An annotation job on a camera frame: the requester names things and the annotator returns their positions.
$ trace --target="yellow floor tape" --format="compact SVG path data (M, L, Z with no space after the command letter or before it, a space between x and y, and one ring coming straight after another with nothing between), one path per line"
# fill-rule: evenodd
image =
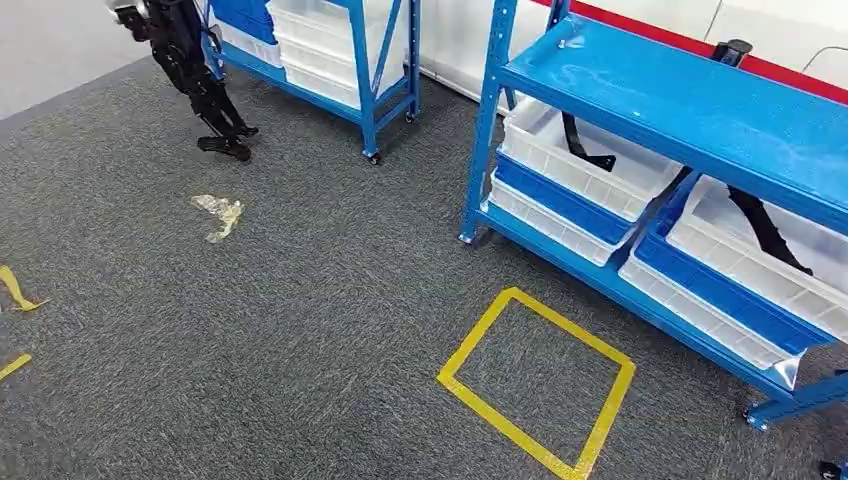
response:
M21 293L21 286L18 285L18 279L15 278L15 274L12 273L12 270L6 265L0 265L0 281L6 284L6 288L9 289L9 293L12 295L12 299L20 305L20 307L15 307L15 310L29 312L30 310L35 310L50 301L45 300L41 303L32 303L24 298Z
M492 325L498 315L506 308L510 300L515 299L526 307L529 307L539 315L550 320L552 323L562 328L571 335L577 337L583 343L594 348L598 352L610 360L618 363L621 368L618 371L612 389L607 396L604 406L601 408L601 413L592 427L592 432L583 446L583 451L580 452L580 457L577 460L576 466L566 465L562 460L549 452L545 447L540 445L536 440L533 440L523 430L516 427L512 422L501 415L497 410L490 407L482 398L478 397L474 392L468 389L462 382L454 378L454 375L468 358L471 350L477 346L477 343L483 338L486 330ZM536 460L542 463L548 469L554 472L558 477L565 480L586 480L589 474L592 473L592 467L601 453L601 448L607 439L607 434L615 421L618 410L621 407L621 402L624 401L624 395L630 387L630 381L633 379L633 374L636 371L636 365L630 361L627 355L619 352L611 347L603 340L583 330L576 324L570 322L562 315L551 310L547 306L535 298L527 295L518 288L508 288L501 292L492 305L486 310L486 313L477 322L477 325L471 329L471 332L459 346L448 362L442 367L439 375L436 377L442 385L462 400L484 420L489 422L493 427L497 428L502 434L506 435L516 445L533 456Z
M0 380L3 380L4 378L9 376L9 374L14 372L15 370L23 367L30 360L32 360L32 355L30 355L28 353L21 355L20 357L17 358L17 360L6 365L5 367L3 367L2 370L0 370Z

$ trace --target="carpet floor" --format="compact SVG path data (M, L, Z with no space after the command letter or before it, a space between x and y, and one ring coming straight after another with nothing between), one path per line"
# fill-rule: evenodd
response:
M754 431L758 394L708 360L503 238L459 242L473 102L425 81L373 167L346 121L229 90L250 165L197 150L148 60L0 121L0 264L51 299L0 295L0 365L34 357L0 383L0 478L556 478L435 380L511 286L636 364L591 479L813 479L848 454L844 406ZM205 193L246 205L221 244ZM615 368L510 305L457 378L573 464Z

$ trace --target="blue crate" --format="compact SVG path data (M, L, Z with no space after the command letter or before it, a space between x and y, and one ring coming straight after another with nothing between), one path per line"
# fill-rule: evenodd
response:
M274 20L264 0L210 0L215 18L269 45L276 45Z
M706 300L763 338L797 355L836 339L704 265L666 241L683 213L699 174L690 174L646 227L634 255L675 283Z
M610 245L622 241L633 223L497 152L495 177Z

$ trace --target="white plastic bin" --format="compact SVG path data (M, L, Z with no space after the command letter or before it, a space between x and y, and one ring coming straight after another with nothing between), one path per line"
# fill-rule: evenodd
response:
M501 182L495 178L494 172L491 178L492 191L489 193L487 202L497 205L595 265L606 264L610 255L629 238L629 235L626 235L619 244L610 245Z
M311 92L329 97L351 108L358 109L359 83L354 77L344 80L334 75L328 75L327 70L338 67L337 57L310 48L300 42L281 44L281 61L286 69L286 80ZM386 65L383 78L380 81L378 96L386 89L397 83L404 75L403 64Z
M662 155L577 119L589 155L616 156L607 172L568 150L559 110L526 98L504 119L503 152L616 215L635 222L682 166Z
M638 258L631 256L618 274L760 370L793 357Z
M283 63L280 60L280 46L269 45L258 38L251 36L241 30L227 25L226 23L216 20L217 25L221 28L222 40L230 45L243 50L254 57L262 60L265 63L282 67Z
M320 75L327 75L350 85L358 85L356 62L353 57L345 58L325 52L308 43L301 42L275 31L274 36L280 46L280 56L283 62L293 61L309 68ZM369 58L368 73L373 79L377 69L377 55ZM403 77L403 45L393 42L383 67L383 77L380 79L380 91L394 85Z
M274 0L268 4L268 12L274 20L275 35L303 43L311 48L353 61L353 31L351 29L348 10L326 1L312 1L305 13L303 10L291 10L287 2ZM395 23L391 45L401 52L398 56L389 56L392 62L402 63L407 25L407 10L401 6L401 11ZM383 37L388 23L388 10L369 8L365 23L365 44L369 63L376 64L383 45Z
M749 290L848 342L848 238L765 203L766 211L809 276L760 249L727 186L701 177L668 242Z

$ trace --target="red wall stripe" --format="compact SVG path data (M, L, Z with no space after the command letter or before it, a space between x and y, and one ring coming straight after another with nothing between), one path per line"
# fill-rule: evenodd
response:
M551 4L550 0L533 1L545 6L550 6ZM651 40L662 42L666 45L677 47L681 50L686 50L697 55L708 57L713 52L713 45L706 42L689 38L663 28L655 27L645 22L640 22L639 20L634 20L630 17L625 17L587 3L574 0L571 2L571 11L578 15L589 17L599 22L606 23L607 25L612 25L613 27L627 30L637 35L641 35L643 37L650 38ZM745 57L740 68L776 82L848 105L848 90L817 80L813 77L804 75L803 73L796 72L795 70L781 67L780 65L765 61L753 55Z

